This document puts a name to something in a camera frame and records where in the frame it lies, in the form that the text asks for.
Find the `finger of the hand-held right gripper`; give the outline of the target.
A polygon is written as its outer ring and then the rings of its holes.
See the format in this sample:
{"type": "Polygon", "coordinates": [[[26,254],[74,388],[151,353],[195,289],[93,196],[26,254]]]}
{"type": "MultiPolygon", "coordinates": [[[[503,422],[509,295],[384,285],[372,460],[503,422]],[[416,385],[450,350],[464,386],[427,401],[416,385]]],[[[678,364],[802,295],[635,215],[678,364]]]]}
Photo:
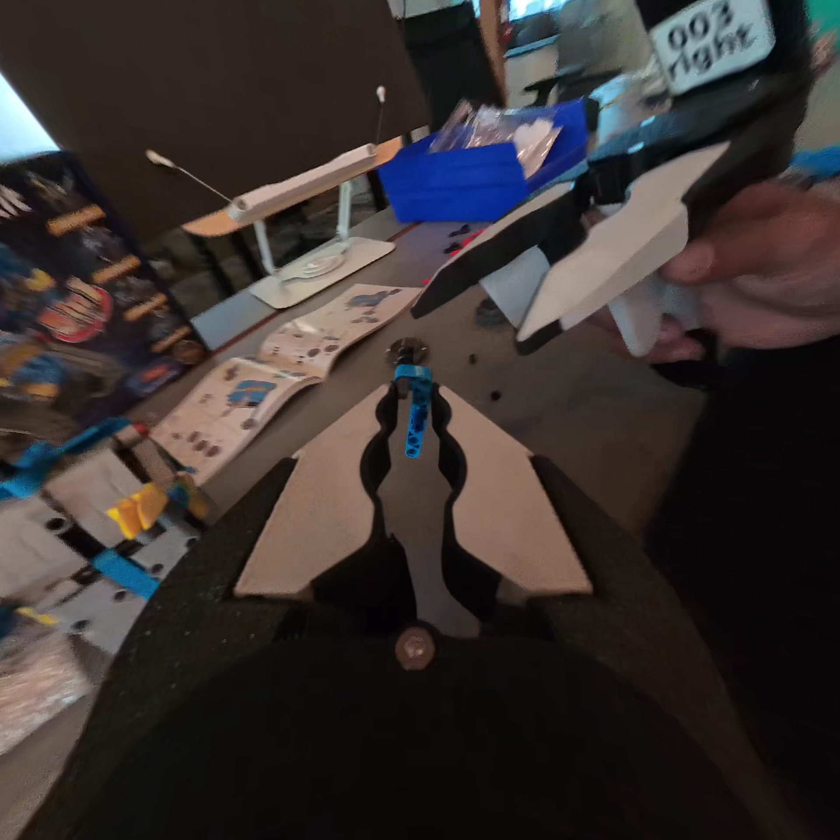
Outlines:
{"type": "Polygon", "coordinates": [[[665,315],[655,275],[689,239],[683,195],[729,145],[725,141],[682,154],[640,175],[624,205],[545,275],[519,326],[518,350],[530,353],[556,329],[572,329],[608,308],[629,353],[649,354],[665,315]]]}
{"type": "Polygon", "coordinates": [[[542,189],[438,268],[414,303],[413,318],[426,317],[531,249],[541,252],[549,266],[562,260],[585,241],[582,218],[591,201],[591,192],[582,182],[560,182],[542,189]]]}

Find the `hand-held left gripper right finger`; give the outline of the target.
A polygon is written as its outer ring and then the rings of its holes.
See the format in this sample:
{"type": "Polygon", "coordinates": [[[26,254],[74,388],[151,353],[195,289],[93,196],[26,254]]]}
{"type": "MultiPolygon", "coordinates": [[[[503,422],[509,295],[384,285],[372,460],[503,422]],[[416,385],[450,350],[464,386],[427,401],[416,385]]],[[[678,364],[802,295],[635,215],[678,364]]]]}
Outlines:
{"type": "Polygon", "coordinates": [[[592,581],[534,454],[464,398],[434,388],[437,468],[448,484],[440,567],[448,593],[488,636],[553,636],[546,602],[592,581]]]}

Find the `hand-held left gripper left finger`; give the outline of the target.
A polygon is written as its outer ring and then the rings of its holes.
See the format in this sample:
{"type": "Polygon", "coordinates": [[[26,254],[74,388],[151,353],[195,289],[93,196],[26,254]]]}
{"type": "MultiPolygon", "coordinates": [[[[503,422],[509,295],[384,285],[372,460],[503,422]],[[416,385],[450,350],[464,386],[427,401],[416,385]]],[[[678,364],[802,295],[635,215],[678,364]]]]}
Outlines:
{"type": "Polygon", "coordinates": [[[237,597],[312,601],[358,624],[406,624],[417,600],[406,553],[385,527],[395,385],[366,396],[292,458],[275,506],[239,576],[237,597]]]}

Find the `blue toy brick beam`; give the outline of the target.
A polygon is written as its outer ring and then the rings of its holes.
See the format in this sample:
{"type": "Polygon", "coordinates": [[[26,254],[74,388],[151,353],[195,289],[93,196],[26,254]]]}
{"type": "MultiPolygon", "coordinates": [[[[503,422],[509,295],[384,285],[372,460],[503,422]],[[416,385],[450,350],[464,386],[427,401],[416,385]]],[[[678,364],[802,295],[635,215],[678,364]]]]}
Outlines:
{"type": "Polygon", "coordinates": [[[422,365],[398,363],[393,383],[397,397],[409,400],[405,456],[417,459],[422,453],[427,420],[434,392],[433,375],[422,365]]]}

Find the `grey desk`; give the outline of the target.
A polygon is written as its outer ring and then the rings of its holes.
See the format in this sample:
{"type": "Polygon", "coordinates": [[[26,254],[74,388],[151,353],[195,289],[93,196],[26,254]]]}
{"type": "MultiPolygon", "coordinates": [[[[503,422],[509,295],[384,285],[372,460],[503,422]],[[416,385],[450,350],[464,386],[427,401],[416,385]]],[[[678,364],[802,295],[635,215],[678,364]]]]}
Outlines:
{"type": "MultiPolygon", "coordinates": [[[[294,312],[274,314],[248,292],[196,319],[216,353],[197,371],[137,405],[132,419],[152,425],[168,414],[215,363],[256,352],[265,337],[300,312],[319,308],[354,282],[418,286],[445,261],[448,235],[461,223],[408,226],[393,211],[376,213],[353,233],[390,239],[394,251],[294,312]]],[[[546,455],[614,520],[638,534],[655,508],[697,419],[703,397],[644,364],[614,353],[608,336],[583,325],[540,352],[520,357],[506,329],[480,329],[474,289],[414,321],[403,315],[343,354],[321,385],[302,392],[215,479],[206,493],[220,516],[282,458],[319,434],[377,386],[391,380],[387,347],[426,340],[438,382],[478,408],[536,454],[546,455]],[[470,353],[478,363],[470,365],[470,353]],[[489,394],[501,392],[498,402],[489,394]]],[[[476,620],[446,592],[438,555],[448,486],[437,470],[438,443],[427,431],[422,456],[403,455],[406,409],[391,441],[392,472],[382,486],[385,522],[406,549],[421,618],[447,634],[475,636],[476,620]]],[[[2,757],[2,838],[18,838],[60,777],[84,729],[109,657],[81,641],[76,651],[93,680],[92,693],[2,757]]]]}

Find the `person's right hand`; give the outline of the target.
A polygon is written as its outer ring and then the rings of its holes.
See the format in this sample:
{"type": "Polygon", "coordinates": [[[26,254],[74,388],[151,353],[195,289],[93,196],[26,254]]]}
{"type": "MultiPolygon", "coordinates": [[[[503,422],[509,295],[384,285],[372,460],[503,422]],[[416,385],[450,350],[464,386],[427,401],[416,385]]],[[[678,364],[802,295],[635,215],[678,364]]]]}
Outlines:
{"type": "Polygon", "coordinates": [[[744,189],[659,273],[696,293],[700,326],[728,350],[838,336],[838,180],[744,189]]]}

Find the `blue toy track pile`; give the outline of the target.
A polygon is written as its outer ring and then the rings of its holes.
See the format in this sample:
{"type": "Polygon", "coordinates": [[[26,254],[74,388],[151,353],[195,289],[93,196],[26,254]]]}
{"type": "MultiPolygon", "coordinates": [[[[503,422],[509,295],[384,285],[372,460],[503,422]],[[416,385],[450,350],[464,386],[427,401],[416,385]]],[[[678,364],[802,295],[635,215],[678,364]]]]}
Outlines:
{"type": "Polygon", "coordinates": [[[835,179],[839,176],[839,144],[817,150],[800,150],[791,157],[789,169],[814,183],[835,179]]]}

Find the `blue storage bin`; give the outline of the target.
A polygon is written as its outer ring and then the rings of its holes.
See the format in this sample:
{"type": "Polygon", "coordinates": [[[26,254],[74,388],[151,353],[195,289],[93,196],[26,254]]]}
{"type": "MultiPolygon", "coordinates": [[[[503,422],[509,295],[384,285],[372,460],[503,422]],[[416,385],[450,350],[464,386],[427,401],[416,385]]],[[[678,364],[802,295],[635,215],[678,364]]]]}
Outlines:
{"type": "Polygon", "coordinates": [[[495,222],[581,163],[590,131],[584,98],[538,108],[560,127],[545,162],[526,177],[512,143],[430,150],[435,133],[401,149],[379,168],[395,217],[402,223],[495,222]]]}

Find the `clear plastic bag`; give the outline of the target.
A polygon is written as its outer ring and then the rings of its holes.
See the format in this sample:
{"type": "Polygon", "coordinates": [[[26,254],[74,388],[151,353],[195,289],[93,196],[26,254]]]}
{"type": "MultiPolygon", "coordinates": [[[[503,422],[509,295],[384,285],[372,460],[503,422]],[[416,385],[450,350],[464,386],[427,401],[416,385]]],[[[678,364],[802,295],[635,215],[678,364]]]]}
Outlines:
{"type": "Polygon", "coordinates": [[[430,153],[512,144],[526,178],[546,162],[563,126],[546,108],[502,109],[461,99],[429,144],[430,153]]]}

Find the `open instruction booklet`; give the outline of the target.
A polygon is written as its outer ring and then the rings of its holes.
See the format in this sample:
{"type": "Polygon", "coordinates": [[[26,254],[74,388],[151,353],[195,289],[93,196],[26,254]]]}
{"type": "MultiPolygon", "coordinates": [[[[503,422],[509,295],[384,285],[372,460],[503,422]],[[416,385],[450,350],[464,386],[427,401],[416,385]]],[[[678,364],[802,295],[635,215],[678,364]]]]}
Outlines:
{"type": "Polygon", "coordinates": [[[413,287],[353,285],[279,326],[256,354],[217,364],[151,430],[201,486],[244,451],[298,393],[325,382],[342,353],[410,308],[413,287]]]}

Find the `black office chair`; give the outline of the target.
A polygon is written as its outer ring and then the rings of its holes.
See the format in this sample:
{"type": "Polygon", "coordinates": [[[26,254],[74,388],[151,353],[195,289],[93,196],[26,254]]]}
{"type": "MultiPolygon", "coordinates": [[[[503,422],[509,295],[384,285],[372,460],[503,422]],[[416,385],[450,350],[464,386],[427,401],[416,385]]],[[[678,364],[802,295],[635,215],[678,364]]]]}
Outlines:
{"type": "Polygon", "coordinates": [[[581,65],[564,66],[551,76],[528,84],[522,89],[522,93],[533,95],[533,107],[547,107],[550,100],[565,102],[587,97],[601,85],[620,76],[622,72],[621,67],[589,71],[581,65]]]}

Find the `white laptop stand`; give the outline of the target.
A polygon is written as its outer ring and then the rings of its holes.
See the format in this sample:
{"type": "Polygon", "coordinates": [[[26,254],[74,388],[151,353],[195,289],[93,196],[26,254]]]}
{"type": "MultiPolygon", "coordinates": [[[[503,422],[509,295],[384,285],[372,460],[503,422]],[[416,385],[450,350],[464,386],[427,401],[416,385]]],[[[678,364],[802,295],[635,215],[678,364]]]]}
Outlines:
{"type": "Polygon", "coordinates": [[[393,252],[395,244],[391,241],[351,234],[353,180],[374,173],[395,157],[402,145],[400,137],[385,143],[367,143],[285,181],[263,185],[236,198],[225,196],[151,149],[144,155],[153,165],[181,173],[225,200],[224,210],[186,224],[186,232],[215,236],[239,233],[246,227],[254,229],[265,276],[252,284],[248,293],[279,312],[296,307],[393,252]],[[325,245],[278,267],[270,248],[267,219],[335,187],[339,189],[335,236],[325,245]]]}

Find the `blue grey toy brick robot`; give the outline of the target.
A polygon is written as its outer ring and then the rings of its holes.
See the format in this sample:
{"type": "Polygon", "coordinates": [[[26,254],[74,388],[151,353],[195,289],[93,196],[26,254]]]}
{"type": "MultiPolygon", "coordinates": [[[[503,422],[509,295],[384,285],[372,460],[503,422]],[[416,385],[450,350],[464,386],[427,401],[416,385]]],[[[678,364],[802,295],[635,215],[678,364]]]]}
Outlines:
{"type": "Polygon", "coordinates": [[[140,424],[113,417],[2,462],[3,608],[115,656],[213,506],[140,424]]]}

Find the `dark divider panel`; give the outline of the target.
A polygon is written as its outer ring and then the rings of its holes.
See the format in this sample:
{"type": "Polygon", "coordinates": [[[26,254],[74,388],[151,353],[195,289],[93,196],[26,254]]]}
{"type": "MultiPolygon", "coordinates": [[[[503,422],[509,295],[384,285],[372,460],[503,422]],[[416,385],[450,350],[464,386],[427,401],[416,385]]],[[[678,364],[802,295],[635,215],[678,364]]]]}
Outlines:
{"type": "Polygon", "coordinates": [[[7,81],[141,242],[431,122],[384,1],[2,1],[7,81]]]}

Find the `toy robot kit box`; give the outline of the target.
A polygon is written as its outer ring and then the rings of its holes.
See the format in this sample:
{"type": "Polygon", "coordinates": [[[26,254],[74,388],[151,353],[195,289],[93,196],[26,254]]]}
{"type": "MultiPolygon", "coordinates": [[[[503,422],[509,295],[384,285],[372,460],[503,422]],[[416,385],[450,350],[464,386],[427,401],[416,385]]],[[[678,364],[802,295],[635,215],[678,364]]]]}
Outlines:
{"type": "Polygon", "coordinates": [[[206,356],[72,155],[2,164],[2,460],[125,414],[206,356]]]}

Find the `crumpled bubble wrap bag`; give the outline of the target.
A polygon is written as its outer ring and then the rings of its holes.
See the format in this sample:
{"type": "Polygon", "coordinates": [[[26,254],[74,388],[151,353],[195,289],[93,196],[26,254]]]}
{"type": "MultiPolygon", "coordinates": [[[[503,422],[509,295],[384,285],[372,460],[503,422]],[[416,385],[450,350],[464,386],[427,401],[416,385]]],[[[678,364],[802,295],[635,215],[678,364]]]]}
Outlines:
{"type": "Polygon", "coordinates": [[[1,646],[1,754],[72,706],[91,682],[58,633],[9,635],[1,646]]]}

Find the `wooden post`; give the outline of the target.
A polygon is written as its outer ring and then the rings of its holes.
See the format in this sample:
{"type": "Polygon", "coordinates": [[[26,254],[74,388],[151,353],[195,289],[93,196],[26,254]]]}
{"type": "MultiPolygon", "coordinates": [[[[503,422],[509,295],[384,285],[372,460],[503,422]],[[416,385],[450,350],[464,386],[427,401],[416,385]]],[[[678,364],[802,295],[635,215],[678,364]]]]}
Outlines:
{"type": "Polygon", "coordinates": [[[509,36],[509,1],[479,1],[478,24],[485,51],[500,93],[507,104],[506,52],[509,36]]]}

